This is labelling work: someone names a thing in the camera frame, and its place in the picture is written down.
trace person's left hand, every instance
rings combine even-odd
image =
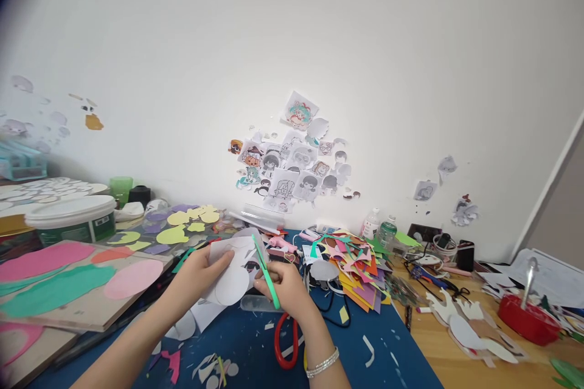
[[[234,256],[232,250],[227,251],[219,260],[209,265],[210,251],[211,245],[208,245],[191,253],[158,300],[164,305],[165,312],[173,319],[173,323],[195,305],[201,295],[229,266]]]

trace green cup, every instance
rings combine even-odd
[[[116,176],[109,180],[109,193],[119,202],[120,208],[128,203],[134,179],[129,176]]]

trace green scissors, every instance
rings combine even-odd
[[[257,249],[257,259],[260,262],[260,268],[263,272],[263,277],[268,283],[268,289],[270,294],[272,295],[272,299],[274,300],[274,307],[276,310],[280,309],[280,300],[278,299],[278,295],[276,295],[276,289],[274,288],[274,283],[272,279],[269,277],[268,266],[266,265],[266,261],[263,259],[262,251],[260,250],[259,243],[256,240],[256,236],[252,235],[254,238],[255,248]]]

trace hand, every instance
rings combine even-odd
[[[189,255],[169,287],[158,300],[165,313],[178,321],[199,300],[201,295],[229,266],[234,252],[227,251],[215,263],[209,265],[210,245]]]
[[[302,277],[294,264],[273,261],[268,263],[268,272],[274,283],[281,307],[301,326],[303,322],[309,321],[314,315],[320,316],[320,312],[308,294]],[[269,292],[268,283],[263,278],[258,279],[262,276],[262,271],[256,274],[254,287],[271,300],[272,295]]]

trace blue table mat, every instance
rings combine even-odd
[[[292,231],[287,240],[291,241],[297,231]],[[325,296],[320,290],[312,290],[311,296],[321,307],[326,308],[334,293]],[[339,348],[342,365],[354,388],[442,388],[436,374],[424,358],[414,339],[405,328],[401,318],[391,305],[382,305],[381,314],[374,311],[365,313],[353,301],[348,301],[348,311],[352,322],[349,328],[340,328],[327,321],[328,330],[334,344]],[[326,313],[331,319],[341,323],[339,310],[344,305],[341,296],[335,295],[331,310]],[[150,361],[134,383],[134,388],[197,388],[201,385],[198,376],[192,379],[192,371],[209,354],[217,353],[223,360],[237,363],[239,373],[228,377],[229,387],[285,387],[308,388],[302,358],[304,345],[300,347],[296,366],[290,371],[281,369],[274,355],[274,333],[280,314],[252,313],[231,306],[223,311],[205,330],[184,341],[181,347],[181,368],[178,382],[170,381],[169,361],[160,358],[147,371]],[[274,323],[274,328],[265,330],[265,325]],[[85,370],[109,347],[122,332],[118,330],[109,339],[78,357],[65,367],[52,367],[43,372],[30,388],[61,388],[71,386]],[[373,364],[365,363],[371,353],[363,341],[367,336],[375,350]],[[292,324],[284,323],[280,333],[282,350],[292,345]],[[162,349],[174,353],[181,342],[163,338]]]

